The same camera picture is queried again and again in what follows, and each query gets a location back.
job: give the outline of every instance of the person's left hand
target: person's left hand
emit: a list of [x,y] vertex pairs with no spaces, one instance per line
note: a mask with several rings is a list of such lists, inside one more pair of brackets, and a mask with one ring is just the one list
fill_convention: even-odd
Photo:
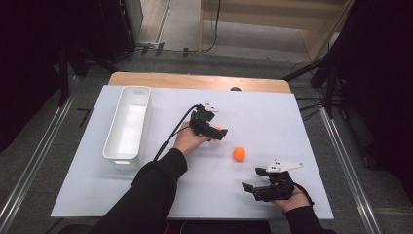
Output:
[[292,195],[288,200],[273,200],[274,205],[280,207],[284,213],[294,210],[299,207],[311,206],[306,194],[297,186],[294,186]]
[[179,149],[184,156],[187,156],[207,140],[209,138],[206,136],[196,136],[189,128],[189,122],[183,122],[173,148]]

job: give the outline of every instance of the orange ball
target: orange ball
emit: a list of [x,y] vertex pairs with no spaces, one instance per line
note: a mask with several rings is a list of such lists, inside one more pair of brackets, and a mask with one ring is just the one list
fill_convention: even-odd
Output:
[[245,157],[245,150],[242,147],[237,147],[234,149],[234,158],[241,161]]

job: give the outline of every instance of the wooden table edge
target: wooden table edge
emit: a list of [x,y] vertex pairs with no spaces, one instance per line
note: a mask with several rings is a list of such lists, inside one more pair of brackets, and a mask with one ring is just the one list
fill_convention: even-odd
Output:
[[237,87],[242,91],[291,94],[289,85],[284,80],[229,76],[115,72],[110,77],[108,84],[208,90],[231,90],[231,88]]

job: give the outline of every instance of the white table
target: white table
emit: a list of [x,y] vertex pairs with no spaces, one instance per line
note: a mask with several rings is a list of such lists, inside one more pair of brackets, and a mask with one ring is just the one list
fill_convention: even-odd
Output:
[[[121,90],[122,86],[103,88],[57,197],[53,217],[102,216],[128,190],[137,170],[116,170],[102,155]],[[211,124],[229,132],[222,141],[204,143],[188,159],[189,171],[178,182],[169,218],[282,217],[280,209],[256,202],[242,187],[242,182],[267,185],[267,178],[256,175],[254,169],[266,167],[276,158],[304,163],[304,168],[290,172],[292,179],[312,195],[318,218],[333,218],[291,94],[153,88],[146,162],[153,159],[187,109],[205,101],[220,110]],[[242,162],[232,157],[238,145],[247,153]]]

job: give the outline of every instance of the white plastic container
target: white plastic container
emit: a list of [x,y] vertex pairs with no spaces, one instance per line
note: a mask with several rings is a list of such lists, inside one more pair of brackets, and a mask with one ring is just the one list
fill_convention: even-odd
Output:
[[142,167],[151,115],[151,90],[144,86],[122,89],[103,156],[119,169]]

